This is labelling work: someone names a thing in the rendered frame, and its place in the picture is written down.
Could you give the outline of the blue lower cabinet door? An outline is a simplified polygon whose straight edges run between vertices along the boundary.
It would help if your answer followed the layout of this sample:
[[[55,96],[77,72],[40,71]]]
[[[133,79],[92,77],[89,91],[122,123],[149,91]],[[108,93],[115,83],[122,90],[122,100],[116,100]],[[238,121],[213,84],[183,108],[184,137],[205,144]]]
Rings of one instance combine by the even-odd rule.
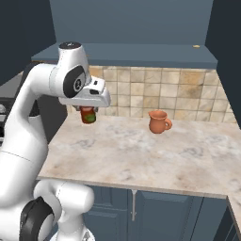
[[[137,241],[191,241],[202,198],[137,192]]]
[[[127,190],[91,185],[94,204],[83,215],[96,241],[127,241]]]

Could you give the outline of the dark blue tall cabinet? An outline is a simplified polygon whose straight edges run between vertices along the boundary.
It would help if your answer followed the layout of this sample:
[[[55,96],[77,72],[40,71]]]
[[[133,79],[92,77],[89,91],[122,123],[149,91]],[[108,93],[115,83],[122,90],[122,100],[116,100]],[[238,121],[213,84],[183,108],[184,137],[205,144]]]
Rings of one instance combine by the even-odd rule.
[[[214,0],[205,46],[241,127],[241,0]]]
[[[0,86],[54,43],[50,0],[0,0]]]

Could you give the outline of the blue corner lower cabinet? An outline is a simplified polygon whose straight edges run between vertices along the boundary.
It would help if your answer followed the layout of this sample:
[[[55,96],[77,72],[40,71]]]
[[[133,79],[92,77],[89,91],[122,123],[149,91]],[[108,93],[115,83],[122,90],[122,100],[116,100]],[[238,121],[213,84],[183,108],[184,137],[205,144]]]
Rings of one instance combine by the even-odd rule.
[[[213,241],[240,241],[229,208],[226,208]]]

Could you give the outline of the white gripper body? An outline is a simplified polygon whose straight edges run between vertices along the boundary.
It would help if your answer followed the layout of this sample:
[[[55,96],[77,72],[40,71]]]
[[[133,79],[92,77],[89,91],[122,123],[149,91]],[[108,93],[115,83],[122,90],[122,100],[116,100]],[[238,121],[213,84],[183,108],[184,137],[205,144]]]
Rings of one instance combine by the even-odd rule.
[[[69,97],[59,97],[59,101],[66,105],[108,107],[110,106],[110,94],[107,88],[101,91],[93,88],[82,88],[73,92]]]

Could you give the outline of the blue upper cabinet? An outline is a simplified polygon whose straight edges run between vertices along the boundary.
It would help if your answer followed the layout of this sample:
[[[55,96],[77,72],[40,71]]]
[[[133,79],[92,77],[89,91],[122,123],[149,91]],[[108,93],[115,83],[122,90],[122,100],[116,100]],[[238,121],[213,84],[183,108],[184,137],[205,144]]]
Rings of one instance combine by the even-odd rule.
[[[205,46],[213,0],[50,0],[56,43],[35,54],[55,62],[64,41],[91,65],[214,69]]]

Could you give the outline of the black stove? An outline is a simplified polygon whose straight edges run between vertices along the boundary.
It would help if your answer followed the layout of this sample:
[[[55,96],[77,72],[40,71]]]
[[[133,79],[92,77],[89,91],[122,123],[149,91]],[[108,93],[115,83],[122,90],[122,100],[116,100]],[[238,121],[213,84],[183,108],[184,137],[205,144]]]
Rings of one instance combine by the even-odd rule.
[[[0,97],[0,146],[4,140],[4,126],[10,108],[10,98]]]

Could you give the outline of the terracotta mug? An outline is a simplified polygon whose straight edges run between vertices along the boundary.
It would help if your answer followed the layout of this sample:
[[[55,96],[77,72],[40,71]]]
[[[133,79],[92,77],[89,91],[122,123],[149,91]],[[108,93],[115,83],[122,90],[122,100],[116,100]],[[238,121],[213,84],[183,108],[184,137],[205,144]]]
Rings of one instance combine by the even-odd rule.
[[[162,134],[164,131],[172,127],[172,122],[168,118],[168,114],[163,110],[153,110],[149,112],[150,131],[154,134]]]

